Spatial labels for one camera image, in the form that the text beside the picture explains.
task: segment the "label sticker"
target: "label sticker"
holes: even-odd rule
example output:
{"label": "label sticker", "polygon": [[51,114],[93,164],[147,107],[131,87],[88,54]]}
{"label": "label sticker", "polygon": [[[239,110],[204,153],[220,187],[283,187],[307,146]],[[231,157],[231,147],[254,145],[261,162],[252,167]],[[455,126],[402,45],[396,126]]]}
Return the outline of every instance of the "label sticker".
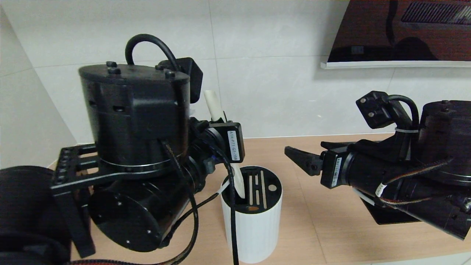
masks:
{"label": "label sticker", "polygon": [[229,148],[231,149],[231,157],[233,161],[239,161],[239,144],[237,142],[237,134],[235,131],[228,131],[227,137],[229,138]]}
{"label": "label sticker", "polygon": [[337,161],[335,162],[335,169],[333,171],[333,179],[332,179],[332,187],[337,186],[337,180],[339,179],[339,173],[340,173],[340,164],[342,164],[341,157],[337,158]]}

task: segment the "container lid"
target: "container lid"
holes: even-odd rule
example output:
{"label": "container lid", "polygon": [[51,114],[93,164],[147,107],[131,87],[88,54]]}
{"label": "container lid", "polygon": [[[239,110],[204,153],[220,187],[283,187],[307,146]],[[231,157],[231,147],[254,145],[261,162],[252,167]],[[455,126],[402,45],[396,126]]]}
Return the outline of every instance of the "container lid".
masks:
{"label": "container lid", "polygon": [[[240,168],[244,179],[245,198],[235,193],[235,210],[244,214],[258,214],[270,210],[281,198],[282,187],[278,177],[261,166]],[[230,205],[230,189],[222,192],[222,198]]]}

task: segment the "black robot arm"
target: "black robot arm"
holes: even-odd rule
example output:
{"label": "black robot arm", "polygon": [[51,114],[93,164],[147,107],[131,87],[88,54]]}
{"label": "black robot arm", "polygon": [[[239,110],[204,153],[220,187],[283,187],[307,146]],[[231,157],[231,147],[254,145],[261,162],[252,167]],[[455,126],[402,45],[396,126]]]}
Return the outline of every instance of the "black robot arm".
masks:
{"label": "black robot arm", "polygon": [[[410,119],[398,101],[412,112]],[[464,239],[471,223],[471,102],[426,104],[419,123],[409,98],[372,91],[356,101],[368,125],[396,123],[383,141],[322,142],[320,155],[285,154],[329,189],[353,187],[379,224],[424,221]]]}
{"label": "black robot arm", "polygon": [[[134,65],[132,50],[142,41],[158,45],[168,60],[155,67]],[[244,160],[242,128],[232,121],[189,117],[189,105],[201,92],[198,65],[191,58],[175,58],[148,34],[131,38],[125,55],[126,65],[106,62],[79,69],[94,143],[62,148],[55,171],[0,170],[0,265],[130,265],[70,263],[70,242],[82,258],[95,253],[91,219],[117,244],[149,252],[168,246],[182,220],[193,214],[188,247],[157,263],[179,264],[195,243],[198,207],[216,197],[199,205],[194,198],[216,164],[226,166],[235,193],[230,163]],[[188,203],[192,209],[182,215]]]}

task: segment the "white tiled wall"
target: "white tiled wall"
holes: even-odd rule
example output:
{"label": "white tiled wall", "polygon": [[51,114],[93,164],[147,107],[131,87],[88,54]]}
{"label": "white tiled wall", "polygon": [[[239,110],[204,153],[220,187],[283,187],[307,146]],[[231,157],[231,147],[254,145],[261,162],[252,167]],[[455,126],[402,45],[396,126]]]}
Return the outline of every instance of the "white tiled wall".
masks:
{"label": "white tiled wall", "polygon": [[1,167],[49,166],[75,139],[0,7]]}
{"label": "white tiled wall", "polygon": [[[4,1],[38,76],[78,142],[92,141],[77,69],[123,62],[138,33],[196,59],[245,137],[370,133],[355,100],[371,90],[416,100],[471,99],[471,68],[323,70],[348,1]],[[139,44],[137,64],[164,59]],[[202,100],[195,116],[208,119]],[[377,132],[392,132],[389,126]]]}

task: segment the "white spatula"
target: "white spatula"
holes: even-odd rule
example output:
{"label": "white spatula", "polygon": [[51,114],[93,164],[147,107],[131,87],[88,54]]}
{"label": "white spatula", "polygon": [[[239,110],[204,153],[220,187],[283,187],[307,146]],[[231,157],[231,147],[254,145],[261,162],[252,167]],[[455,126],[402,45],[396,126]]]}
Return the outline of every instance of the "white spatula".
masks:
{"label": "white spatula", "polygon": [[[211,113],[211,120],[217,121],[220,118],[224,122],[227,122],[226,117],[224,116],[224,112],[222,111],[221,103],[219,102],[218,96],[216,92],[212,90],[205,90],[204,91],[204,98],[206,99],[206,104],[208,105],[209,113]],[[241,198],[245,198],[245,188],[244,188],[244,180],[242,178],[242,173],[240,172],[239,164],[231,164],[231,167],[234,171],[234,186],[237,194]]]}

